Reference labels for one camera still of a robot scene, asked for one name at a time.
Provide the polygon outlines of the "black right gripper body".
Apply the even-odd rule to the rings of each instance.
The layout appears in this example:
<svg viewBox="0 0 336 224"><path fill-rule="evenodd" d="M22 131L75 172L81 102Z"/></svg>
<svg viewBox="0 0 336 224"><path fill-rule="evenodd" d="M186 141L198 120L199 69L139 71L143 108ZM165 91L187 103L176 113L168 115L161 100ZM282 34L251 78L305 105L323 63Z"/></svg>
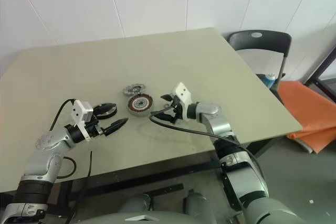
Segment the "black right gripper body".
<svg viewBox="0 0 336 224"><path fill-rule="evenodd" d="M182 120L183 117L183 108L180 102L180 99L178 97L173 97L172 103L171 103L171 108L173 109L173 112L175 115L171 119L171 123L175 124L177 120Z"/></svg>

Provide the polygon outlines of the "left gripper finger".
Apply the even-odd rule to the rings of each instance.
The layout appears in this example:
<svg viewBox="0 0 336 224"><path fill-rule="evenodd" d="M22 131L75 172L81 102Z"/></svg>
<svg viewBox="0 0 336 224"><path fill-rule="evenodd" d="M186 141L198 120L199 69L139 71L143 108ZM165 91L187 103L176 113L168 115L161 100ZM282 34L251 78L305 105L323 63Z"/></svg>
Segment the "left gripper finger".
<svg viewBox="0 0 336 224"><path fill-rule="evenodd" d="M111 112L116 107L115 103L102 103L98 106L99 112Z"/></svg>
<svg viewBox="0 0 336 224"><path fill-rule="evenodd" d="M127 121L128 121L128 118L123 118L123 119L119 119L113 122L109 127L103 129L103 134L105 136L108 136L116 132L117 130L122 128L127 123Z"/></svg>

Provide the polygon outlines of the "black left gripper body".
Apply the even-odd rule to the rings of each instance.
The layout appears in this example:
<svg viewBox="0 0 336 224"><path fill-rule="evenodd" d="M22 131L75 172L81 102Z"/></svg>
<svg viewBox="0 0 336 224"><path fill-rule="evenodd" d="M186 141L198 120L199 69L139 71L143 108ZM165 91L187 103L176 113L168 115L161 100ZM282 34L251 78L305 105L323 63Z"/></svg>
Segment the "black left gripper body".
<svg viewBox="0 0 336 224"><path fill-rule="evenodd" d="M89 122L85 123L85 129L90 138L103 135L105 132L105 129L100 125L96 117L92 117Z"/></svg>

